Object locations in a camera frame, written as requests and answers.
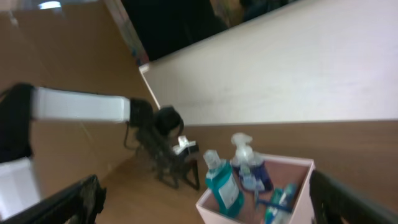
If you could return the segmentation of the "teal toothpaste tube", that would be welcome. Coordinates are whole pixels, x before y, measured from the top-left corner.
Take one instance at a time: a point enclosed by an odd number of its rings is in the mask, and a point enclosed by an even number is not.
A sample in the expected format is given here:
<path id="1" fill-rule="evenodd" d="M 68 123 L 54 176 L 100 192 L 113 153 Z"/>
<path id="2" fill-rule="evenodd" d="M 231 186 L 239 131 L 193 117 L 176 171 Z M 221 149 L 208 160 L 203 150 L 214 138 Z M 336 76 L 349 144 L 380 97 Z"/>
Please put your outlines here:
<path id="1" fill-rule="evenodd" d="M 283 192 L 284 191 L 280 188 L 274 189 L 271 199 L 269 201 L 271 203 L 271 205 L 267 206 L 266 213 L 264 215 L 264 223 L 265 224 L 271 224 L 274 221 L 276 213 L 278 212 L 278 209 L 274 205 L 279 204 L 279 200 L 280 200 Z"/>

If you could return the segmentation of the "blue razor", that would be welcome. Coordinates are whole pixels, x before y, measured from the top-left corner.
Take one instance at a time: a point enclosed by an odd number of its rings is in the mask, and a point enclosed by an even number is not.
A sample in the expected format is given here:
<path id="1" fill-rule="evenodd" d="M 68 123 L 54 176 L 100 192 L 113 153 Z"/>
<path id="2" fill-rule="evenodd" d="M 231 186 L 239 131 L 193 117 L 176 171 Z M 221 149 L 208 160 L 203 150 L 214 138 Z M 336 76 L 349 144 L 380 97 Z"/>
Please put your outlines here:
<path id="1" fill-rule="evenodd" d="M 261 203 L 261 204 L 264 204 L 264 205 L 266 205 L 266 206 L 271 205 L 271 203 L 270 203 L 269 201 L 270 201 L 270 200 L 261 199 L 261 198 L 259 197 L 259 193 L 258 193 L 258 192 L 255 192 L 255 194 L 254 194 L 254 203 L 255 203 L 255 206 L 258 206 L 260 203 Z M 275 206 L 276 208 L 281 208 L 281 209 L 285 210 L 284 207 L 280 207 L 279 205 L 274 205 L 274 206 Z"/>

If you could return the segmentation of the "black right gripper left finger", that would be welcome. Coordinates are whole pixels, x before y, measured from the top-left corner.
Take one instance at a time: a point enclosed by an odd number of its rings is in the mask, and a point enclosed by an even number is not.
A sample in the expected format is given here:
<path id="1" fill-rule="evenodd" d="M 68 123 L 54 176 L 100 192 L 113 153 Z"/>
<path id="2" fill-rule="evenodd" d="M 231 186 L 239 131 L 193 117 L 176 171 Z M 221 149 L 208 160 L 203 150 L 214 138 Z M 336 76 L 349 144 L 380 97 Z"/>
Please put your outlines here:
<path id="1" fill-rule="evenodd" d="M 106 189 L 89 175 L 1 224 L 95 224 L 104 209 Z"/>

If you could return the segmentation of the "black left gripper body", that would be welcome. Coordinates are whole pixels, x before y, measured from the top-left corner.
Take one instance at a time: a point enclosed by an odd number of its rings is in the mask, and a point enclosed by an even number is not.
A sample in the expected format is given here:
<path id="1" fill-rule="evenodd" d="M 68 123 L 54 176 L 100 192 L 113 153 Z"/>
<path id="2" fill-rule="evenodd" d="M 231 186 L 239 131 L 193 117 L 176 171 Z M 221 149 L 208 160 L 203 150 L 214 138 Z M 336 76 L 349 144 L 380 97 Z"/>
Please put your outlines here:
<path id="1" fill-rule="evenodd" d="M 155 162 L 157 179 L 172 189 L 179 188 L 179 182 L 200 189 L 198 157 L 200 151 L 191 154 L 174 154 L 168 140 L 161 136 L 153 126 L 140 128 L 136 139 Z"/>

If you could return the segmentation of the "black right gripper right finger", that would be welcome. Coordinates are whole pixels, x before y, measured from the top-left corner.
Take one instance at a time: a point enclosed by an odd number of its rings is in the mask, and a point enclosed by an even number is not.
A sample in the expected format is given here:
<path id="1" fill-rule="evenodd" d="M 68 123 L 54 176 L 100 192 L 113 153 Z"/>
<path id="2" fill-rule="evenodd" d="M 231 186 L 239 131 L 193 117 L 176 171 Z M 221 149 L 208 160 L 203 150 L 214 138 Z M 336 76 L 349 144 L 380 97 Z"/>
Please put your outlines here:
<path id="1" fill-rule="evenodd" d="M 362 197 L 338 180 L 313 171 L 310 199 L 316 224 L 396 224 L 397 214 Z"/>

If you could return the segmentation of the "purple foam soap pump bottle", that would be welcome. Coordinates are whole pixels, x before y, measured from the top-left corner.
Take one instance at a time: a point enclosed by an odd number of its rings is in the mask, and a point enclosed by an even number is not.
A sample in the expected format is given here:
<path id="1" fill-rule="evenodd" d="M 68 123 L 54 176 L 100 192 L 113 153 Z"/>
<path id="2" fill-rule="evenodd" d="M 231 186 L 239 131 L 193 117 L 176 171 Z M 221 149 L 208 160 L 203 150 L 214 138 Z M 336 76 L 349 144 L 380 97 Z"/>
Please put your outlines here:
<path id="1" fill-rule="evenodd" d="M 250 146 L 252 137 L 235 133 L 231 142 L 236 146 L 231 165 L 242 188 L 250 192 L 270 192 L 274 186 L 265 166 L 265 160 Z"/>

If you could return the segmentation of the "blue toothbrush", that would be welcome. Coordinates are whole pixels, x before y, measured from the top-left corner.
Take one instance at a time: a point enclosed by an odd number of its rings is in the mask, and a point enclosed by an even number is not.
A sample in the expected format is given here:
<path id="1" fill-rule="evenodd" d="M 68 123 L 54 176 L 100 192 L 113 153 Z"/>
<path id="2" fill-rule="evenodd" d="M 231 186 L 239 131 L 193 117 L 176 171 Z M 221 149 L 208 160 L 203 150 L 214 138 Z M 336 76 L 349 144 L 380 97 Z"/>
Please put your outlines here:
<path id="1" fill-rule="evenodd" d="M 286 224 L 289 221 L 292 213 L 292 201 L 295 197 L 296 191 L 297 186 L 295 184 L 286 185 L 278 202 L 278 205 L 280 207 L 284 207 L 285 210 L 277 208 L 273 212 L 274 219 L 271 224 Z"/>

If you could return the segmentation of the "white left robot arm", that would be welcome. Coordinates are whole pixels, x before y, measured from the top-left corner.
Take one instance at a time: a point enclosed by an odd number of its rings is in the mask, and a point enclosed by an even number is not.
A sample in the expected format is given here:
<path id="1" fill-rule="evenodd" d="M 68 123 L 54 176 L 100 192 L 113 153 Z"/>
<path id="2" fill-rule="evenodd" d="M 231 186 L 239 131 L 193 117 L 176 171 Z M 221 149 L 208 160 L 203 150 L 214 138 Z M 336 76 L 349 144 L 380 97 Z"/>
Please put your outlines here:
<path id="1" fill-rule="evenodd" d="M 185 182 L 200 188 L 198 145 L 183 136 L 177 111 L 154 111 L 139 98 L 99 95 L 18 83 L 1 93 L 1 222 L 94 223 L 106 189 L 90 175 L 49 198 L 42 198 L 30 146 L 32 121 L 124 123 L 136 130 L 138 148 L 154 161 L 157 179 L 177 189 Z"/>

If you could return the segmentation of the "blue mouthwash bottle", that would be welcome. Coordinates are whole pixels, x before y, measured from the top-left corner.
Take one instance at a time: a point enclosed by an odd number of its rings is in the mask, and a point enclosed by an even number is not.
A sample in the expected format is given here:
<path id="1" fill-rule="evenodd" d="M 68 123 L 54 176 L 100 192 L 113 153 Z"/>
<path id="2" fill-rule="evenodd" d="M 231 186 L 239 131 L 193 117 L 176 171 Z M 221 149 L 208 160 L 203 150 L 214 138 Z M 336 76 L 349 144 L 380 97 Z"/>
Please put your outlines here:
<path id="1" fill-rule="evenodd" d="M 230 161 L 221 159 L 216 150 L 207 150 L 203 158 L 208 166 L 205 182 L 218 202 L 220 212 L 235 218 L 243 207 L 244 195 L 236 183 Z"/>

